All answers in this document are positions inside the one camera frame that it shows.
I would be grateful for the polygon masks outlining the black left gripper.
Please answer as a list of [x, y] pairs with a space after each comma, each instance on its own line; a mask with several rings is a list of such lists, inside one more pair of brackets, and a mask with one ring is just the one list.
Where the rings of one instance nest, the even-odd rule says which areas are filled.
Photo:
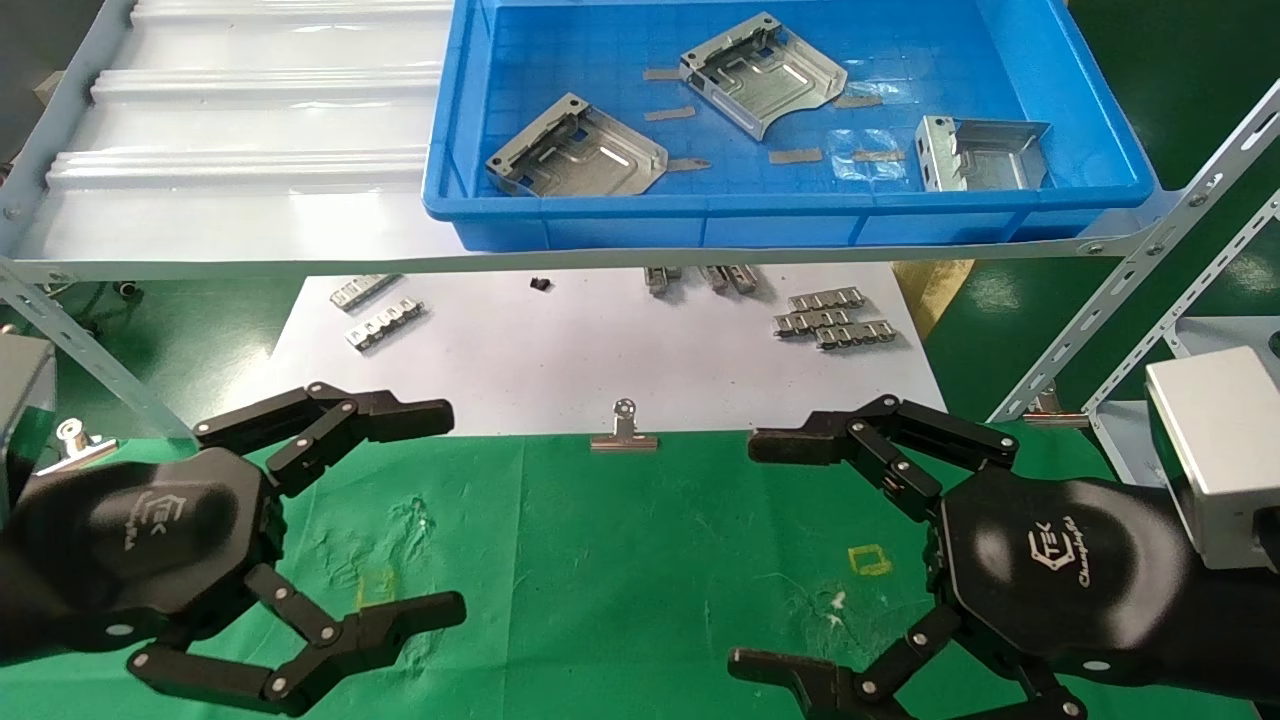
[[[393, 665], [413, 635], [462, 624], [466, 605], [447, 591], [335, 620], [270, 568], [287, 530], [276, 493], [301, 495], [365, 441], [453, 429], [447, 400], [403, 402], [389, 389], [314, 382], [196, 423], [206, 450], [184, 460], [33, 479], [3, 528], [3, 664], [174, 635], [129, 659], [150, 689], [303, 716], [346, 678]], [[274, 445], [269, 482], [239, 455]], [[188, 641], [224, 632], [256, 600], [303, 639], [292, 660], [270, 669], [188, 652]]]

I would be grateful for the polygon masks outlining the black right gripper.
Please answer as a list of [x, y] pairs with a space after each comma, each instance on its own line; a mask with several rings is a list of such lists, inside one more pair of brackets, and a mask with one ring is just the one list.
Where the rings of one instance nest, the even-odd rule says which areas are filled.
[[959, 612], [932, 609], [861, 673], [739, 647], [731, 676], [785, 688], [805, 719], [911, 719], [899, 691], [961, 634], [1000, 675], [1037, 660], [1014, 671], [1023, 702], [968, 719], [1088, 719], [1048, 667], [1107, 685], [1277, 698], [1277, 575], [1207, 568], [1166, 491], [987, 470], [943, 493], [908, 450], [982, 471], [1011, 468], [1019, 443], [895, 395], [748, 439], [755, 462], [845, 462], [911, 520], [937, 518], [941, 591]]

